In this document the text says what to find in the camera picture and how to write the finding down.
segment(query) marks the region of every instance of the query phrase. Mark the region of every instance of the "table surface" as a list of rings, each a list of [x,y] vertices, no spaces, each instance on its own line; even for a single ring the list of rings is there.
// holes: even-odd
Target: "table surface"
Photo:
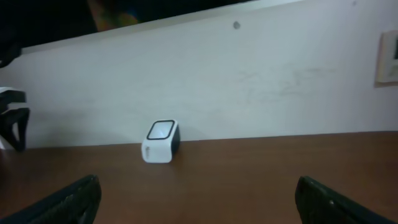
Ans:
[[[309,175],[398,221],[398,132],[182,142],[170,164],[140,144],[0,152],[0,218],[96,174],[95,223],[300,223]]]

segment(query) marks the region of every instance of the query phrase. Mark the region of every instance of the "brown table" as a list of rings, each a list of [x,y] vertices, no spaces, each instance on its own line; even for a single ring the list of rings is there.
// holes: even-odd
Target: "brown table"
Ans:
[[[398,221],[398,132],[183,142],[170,164],[139,144],[1,151],[0,218],[97,174],[95,223],[300,223],[309,175]]]

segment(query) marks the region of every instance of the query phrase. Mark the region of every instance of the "white cube device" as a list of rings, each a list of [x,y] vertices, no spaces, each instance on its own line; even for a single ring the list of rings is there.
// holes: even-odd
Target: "white cube device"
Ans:
[[[141,145],[142,158],[149,163],[167,163],[180,145],[180,130],[176,120],[156,121]]]

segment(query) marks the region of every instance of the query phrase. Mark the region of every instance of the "white wall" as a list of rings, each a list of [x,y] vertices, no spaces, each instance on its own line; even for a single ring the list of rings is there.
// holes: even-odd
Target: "white wall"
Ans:
[[[25,54],[0,83],[27,92],[28,145],[398,130],[398,88],[374,88],[396,0],[319,0]],[[241,28],[233,29],[239,21]]]

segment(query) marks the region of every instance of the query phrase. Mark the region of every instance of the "wall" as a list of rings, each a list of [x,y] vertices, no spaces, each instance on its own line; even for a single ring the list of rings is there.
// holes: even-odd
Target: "wall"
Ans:
[[[0,83],[27,92],[29,147],[398,130],[398,88],[374,88],[396,0],[303,1],[25,54]],[[239,21],[241,28],[233,29]]]

